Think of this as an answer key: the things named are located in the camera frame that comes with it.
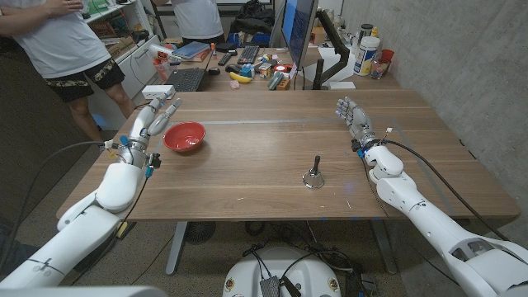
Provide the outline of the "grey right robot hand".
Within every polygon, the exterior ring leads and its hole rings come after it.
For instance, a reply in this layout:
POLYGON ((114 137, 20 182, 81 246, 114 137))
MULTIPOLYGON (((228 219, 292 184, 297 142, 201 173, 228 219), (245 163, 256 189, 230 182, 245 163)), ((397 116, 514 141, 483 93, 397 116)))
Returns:
POLYGON ((356 141, 356 144, 353 144, 354 151, 358 149, 367 151, 379 142, 380 139, 375 136, 370 117, 350 97, 337 100, 336 113, 346 122, 352 138, 356 141))

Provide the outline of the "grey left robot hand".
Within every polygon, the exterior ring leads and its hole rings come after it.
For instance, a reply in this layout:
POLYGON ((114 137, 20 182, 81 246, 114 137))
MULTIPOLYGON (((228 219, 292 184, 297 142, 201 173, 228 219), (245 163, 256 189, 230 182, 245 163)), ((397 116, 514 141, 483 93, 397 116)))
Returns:
POLYGON ((171 116, 182 104, 182 100, 177 98, 161 115, 157 115, 164 102, 171 95, 169 92, 157 95, 139 112, 127 137, 128 141, 120 146, 119 163, 126 163, 139 168, 144 166, 148 159, 145 151, 149 146, 150 137, 165 130, 171 116))

